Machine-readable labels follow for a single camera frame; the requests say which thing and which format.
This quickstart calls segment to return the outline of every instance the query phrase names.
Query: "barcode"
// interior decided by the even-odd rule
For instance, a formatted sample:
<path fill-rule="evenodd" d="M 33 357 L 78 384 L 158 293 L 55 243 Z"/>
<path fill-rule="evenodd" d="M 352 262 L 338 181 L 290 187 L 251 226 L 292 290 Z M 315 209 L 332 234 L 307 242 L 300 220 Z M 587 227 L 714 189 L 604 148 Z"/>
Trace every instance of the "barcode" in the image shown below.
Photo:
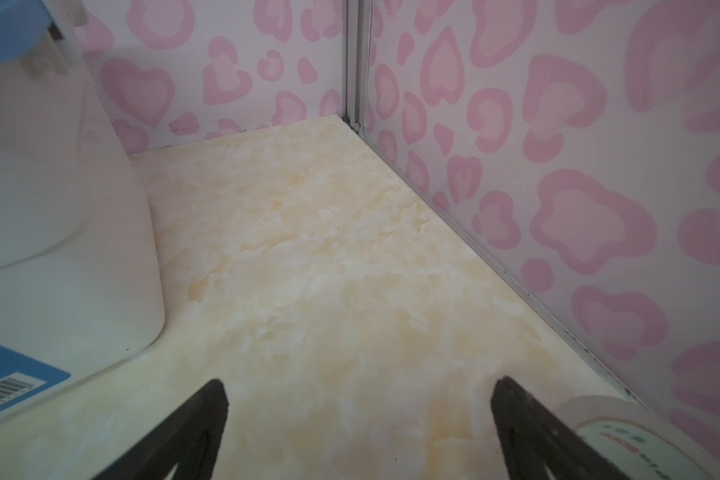
<path fill-rule="evenodd" d="M 35 379 L 23 373 L 12 373 L 0 379 L 0 405 L 27 393 L 29 390 L 36 389 L 44 383 L 44 380 Z"/>

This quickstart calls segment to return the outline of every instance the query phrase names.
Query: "round container lid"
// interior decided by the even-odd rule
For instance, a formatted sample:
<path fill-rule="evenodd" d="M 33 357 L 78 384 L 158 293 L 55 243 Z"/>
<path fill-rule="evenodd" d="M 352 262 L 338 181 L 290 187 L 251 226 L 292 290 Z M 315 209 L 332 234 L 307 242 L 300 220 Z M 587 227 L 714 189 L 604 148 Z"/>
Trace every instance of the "round container lid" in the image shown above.
<path fill-rule="evenodd" d="M 0 63 L 32 49 L 50 23 L 41 0 L 0 0 Z"/>

